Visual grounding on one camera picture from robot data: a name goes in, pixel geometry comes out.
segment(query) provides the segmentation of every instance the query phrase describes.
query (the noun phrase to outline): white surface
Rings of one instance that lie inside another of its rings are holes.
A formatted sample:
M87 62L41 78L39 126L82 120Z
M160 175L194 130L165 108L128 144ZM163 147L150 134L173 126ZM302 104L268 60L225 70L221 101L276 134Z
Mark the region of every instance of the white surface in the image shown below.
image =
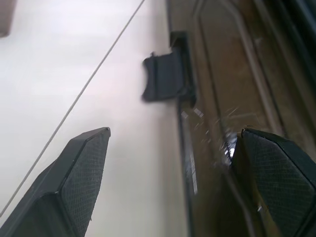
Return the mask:
M168 52L165 9L164 1L145 0L7 213L71 138L108 126L112 135L86 237L187 235L175 104L141 101L142 61L152 51Z
M141 0L18 0L0 39L0 212Z

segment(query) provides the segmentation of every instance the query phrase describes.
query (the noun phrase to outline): gray line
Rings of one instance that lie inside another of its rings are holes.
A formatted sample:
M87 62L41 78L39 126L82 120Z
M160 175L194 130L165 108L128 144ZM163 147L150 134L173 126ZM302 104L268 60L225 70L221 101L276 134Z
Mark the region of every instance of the gray line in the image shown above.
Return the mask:
M29 177L30 173L33 171L34 167L36 166L36 164L38 163L38 161L40 160L41 156L44 154L45 150L47 149L47 147L49 146L49 144L51 143L51 141L53 140L53 138L55 137L56 133L58 132L58 130L60 129L60 127L63 125L64 121L66 120L67 116L70 114L70 112L73 110L74 106L76 105L77 101L79 100L79 98L81 97L81 95L83 94L83 92L85 91L85 89L88 87L89 83L91 82L91 80L93 79L93 77L95 76L95 74L98 72L98 70L100 69L100 67L102 66L102 64L104 63L104 61L107 59L107 57L109 56L109 54L112 52L113 48L115 47L116 43L118 42L118 40L120 39L120 37L123 35L124 31L126 30L126 28L128 27L129 23L133 20L134 16L136 15L136 13L138 12L138 10L140 9L140 7L142 6L142 4L144 3L145 0L142 0L141 3L138 5L138 7L136 8L136 10L134 11L133 15L129 18L128 22L126 23L126 25L124 26L124 28L122 29L122 31L120 32L120 34L118 35L118 37L116 38L116 40L114 41L114 43L112 44L111 48L108 50L108 52L106 53L106 55L103 57L103 59L101 60L101 62L99 63L99 65L96 67L96 69L94 70L94 72L92 73L92 75L90 76L90 78L88 79L88 81L86 82L86 84L84 85L84 87L82 88L82 90L80 91L80 93L78 94L78 96L76 97L75 101L73 102L73 104L70 106L70 108L68 109L68 111L66 112L65 116L63 117L63 119L61 120L61 122L58 124L57 128L55 129L55 131L53 132L53 134L51 135L51 137L49 138L48 142L45 144L43 150L40 152L39 156L37 157L37 159L35 160L34 164L32 165L32 167L30 168L30 170L27 172L27 174L25 175L25 177L23 178L22 182L19 184L18 188L15 190L14 194L12 195L12 197L10 198L9 202L5 205L4 209L2 210L2 212L0 213L0 217L4 214L4 212L7 210L7 208L9 207L9 205L11 204L11 202L13 201L13 199L15 198L15 196L17 195L17 193L19 192L19 190L21 189L22 185L24 184L24 182L27 180L27 178Z

